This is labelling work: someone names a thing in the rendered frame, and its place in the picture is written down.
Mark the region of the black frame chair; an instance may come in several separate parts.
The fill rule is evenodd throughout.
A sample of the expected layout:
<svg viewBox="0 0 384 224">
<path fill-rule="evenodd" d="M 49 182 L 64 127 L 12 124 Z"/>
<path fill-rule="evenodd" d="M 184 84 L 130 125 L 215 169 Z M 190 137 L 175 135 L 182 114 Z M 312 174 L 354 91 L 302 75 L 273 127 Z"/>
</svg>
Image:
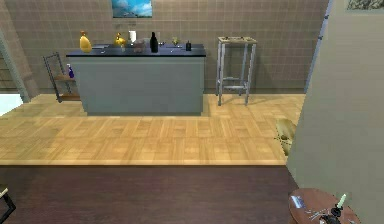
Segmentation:
<svg viewBox="0 0 384 224">
<path fill-rule="evenodd" d="M 0 214 L 0 224 L 3 224 L 9 218 L 9 216 L 16 210 L 16 206 L 13 203 L 8 192 L 8 187 L 6 185 L 0 184 L 0 201 L 3 201 L 7 206 L 6 211 Z"/>
</svg>

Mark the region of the grey framed picture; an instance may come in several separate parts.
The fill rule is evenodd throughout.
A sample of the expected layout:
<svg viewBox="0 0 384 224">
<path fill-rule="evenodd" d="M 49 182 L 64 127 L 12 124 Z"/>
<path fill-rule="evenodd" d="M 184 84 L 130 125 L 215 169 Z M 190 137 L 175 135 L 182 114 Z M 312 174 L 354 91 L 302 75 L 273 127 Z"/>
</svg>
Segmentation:
<svg viewBox="0 0 384 224">
<path fill-rule="evenodd" d="M 384 0 L 349 0 L 348 10 L 384 10 Z"/>
</svg>

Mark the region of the dark metal wooden shelf rack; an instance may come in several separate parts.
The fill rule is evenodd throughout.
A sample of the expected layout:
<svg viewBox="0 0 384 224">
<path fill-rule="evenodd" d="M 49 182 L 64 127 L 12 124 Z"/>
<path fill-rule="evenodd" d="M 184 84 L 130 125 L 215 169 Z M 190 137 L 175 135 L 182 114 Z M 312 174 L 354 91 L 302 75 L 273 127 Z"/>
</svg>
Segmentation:
<svg viewBox="0 0 384 224">
<path fill-rule="evenodd" d="M 68 72 L 64 69 L 60 54 L 54 52 L 51 55 L 43 56 L 43 61 L 54 89 L 56 100 L 59 103 L 62 103 L 63 101 L 79 101 L 80 95 L 73 92 L 71 88 L 71 84 L 75 83 L 75 78 L 71 78 Z M 51 63 L 58 65 L 59 70 L 52 69 Z M 66 91 L 64 93 L 61 93 L 58 88 L 60 84 L 65 85 Z"/>
</svg>

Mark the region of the grey kitchen island counter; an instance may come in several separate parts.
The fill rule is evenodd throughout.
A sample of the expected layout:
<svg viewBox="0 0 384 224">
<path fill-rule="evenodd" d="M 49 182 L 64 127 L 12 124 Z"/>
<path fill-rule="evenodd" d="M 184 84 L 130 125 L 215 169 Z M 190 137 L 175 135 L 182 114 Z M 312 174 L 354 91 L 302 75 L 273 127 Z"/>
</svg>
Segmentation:
<svg viewBox="0 0 384 224">
<path fill-rule="evenodd" d="M 106 47 L 67 54 L 83 110 L 89 116 L 199 115 L 203 112 L 206 51 L 165 44 Z"/>
</svg>

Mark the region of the blue grey book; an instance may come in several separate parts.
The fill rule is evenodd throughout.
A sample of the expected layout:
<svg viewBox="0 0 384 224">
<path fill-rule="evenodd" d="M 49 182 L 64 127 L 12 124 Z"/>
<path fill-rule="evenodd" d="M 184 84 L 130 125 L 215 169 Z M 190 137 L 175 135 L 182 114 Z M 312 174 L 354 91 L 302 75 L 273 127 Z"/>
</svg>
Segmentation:
<svg viewBox="0 0 384 224">
<path fill-rule="evenodd" d="M 304 200 L 300 196 L 291 196 L 291 200 L 296 208 L 305 208 Z"/>
</svg>

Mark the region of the blue sky framed picture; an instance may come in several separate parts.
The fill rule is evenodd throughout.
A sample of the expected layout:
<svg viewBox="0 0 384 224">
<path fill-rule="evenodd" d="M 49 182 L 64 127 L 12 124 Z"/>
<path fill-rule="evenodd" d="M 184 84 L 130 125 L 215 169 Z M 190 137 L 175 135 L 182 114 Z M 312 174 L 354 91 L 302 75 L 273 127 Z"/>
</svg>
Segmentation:
<svg viewBox="0 0 384 224">
<path fill-rule="evenodd" d="M 151 0 L 111 0 L 114 18 L 151 18 Z"/>
</svg>

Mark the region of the round brown side table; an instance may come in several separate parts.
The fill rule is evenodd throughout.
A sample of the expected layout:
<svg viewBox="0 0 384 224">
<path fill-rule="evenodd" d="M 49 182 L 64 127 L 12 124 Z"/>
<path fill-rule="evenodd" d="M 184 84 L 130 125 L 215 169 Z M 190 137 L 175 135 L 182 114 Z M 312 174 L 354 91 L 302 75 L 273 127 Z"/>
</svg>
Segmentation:
<svg viewBox="0 0 384 224">
<path fill-rule="evenodd" d="M 300 196 L 304 200 L 305 208 L 296 208 L 291 196 Z M 320 218 L 331 215 L 331 209 L 336 207 L 340 198 L 317 188 L 296 189 L 288 196 L 288 224 L 320 224 Z"/>
</svg>

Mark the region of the grey metal stool table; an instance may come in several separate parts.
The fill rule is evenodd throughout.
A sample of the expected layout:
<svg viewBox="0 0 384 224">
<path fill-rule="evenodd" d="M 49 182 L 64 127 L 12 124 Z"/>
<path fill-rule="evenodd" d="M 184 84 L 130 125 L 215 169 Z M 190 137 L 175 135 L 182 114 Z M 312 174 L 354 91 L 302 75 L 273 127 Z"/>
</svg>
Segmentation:
<svg viewBox="0 0 384 224">
<path fill-rule="evenodd" d="M 222 104 L 224 90 L 233 90 L 239 95 L 244 94 L 245 104 L 248 104 L 256 47 L 257 41 L 252 37 L 222 36 L 218 38 L 215 84 L 218 105 Z"/>
</svg>

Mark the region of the pale green candle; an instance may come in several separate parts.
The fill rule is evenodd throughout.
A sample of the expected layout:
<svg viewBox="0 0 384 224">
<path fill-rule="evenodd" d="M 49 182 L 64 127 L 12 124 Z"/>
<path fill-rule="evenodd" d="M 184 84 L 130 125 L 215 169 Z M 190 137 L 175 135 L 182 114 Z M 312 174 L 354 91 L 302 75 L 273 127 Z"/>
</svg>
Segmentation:
<svg viewBox="0 0 384 224">
<path fill-rule="evenodd" d="M 342 208 L 342 206 L 343 206 L 343 204 L 344 204 L 344 202 L 345 202 L 345 200 L 346 200 L 346 197 L 347 197 L 347 194 L 346 194 L 346 193 L 344 193 L 344 194 L 341 196 L 339 202 L 336 204 L 336 207 L 337 207 L 338 209 L 341 209 L 341 208 Z"/>
</svg>

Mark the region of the yellow bag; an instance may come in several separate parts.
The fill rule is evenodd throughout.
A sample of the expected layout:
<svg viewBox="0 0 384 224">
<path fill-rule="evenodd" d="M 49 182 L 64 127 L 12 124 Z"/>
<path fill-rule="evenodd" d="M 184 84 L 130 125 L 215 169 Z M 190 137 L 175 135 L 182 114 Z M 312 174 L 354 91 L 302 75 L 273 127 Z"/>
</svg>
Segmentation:
<svg viewBox="0 0 384 224">
<path fill-rule="evenodd" d="M 81 37 L 80 37 L 80 49 L 84 53 L 90 53 L 92 51 L 92 45 L 91 45 L 91 42 L 89 41 L 89 39 L 86 36 L 86 32 L 85 31 L 81 31 L 80 34 L 81 34 Z"/>
</svg>

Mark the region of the brown grey pot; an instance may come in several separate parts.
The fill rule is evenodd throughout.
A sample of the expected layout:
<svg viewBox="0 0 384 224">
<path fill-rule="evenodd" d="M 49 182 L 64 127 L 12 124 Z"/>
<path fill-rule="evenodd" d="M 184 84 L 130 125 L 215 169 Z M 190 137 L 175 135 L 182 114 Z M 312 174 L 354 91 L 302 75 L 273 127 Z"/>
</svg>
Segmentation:
<svg viewBox="0 0 384 224">
<path fill-rule="evenodd" d="M 144 39 L 138 39 L 133 43 L 133 48 L 135 53 L 141 53 L 145 48 L 145 40 Z"/>
</svg>

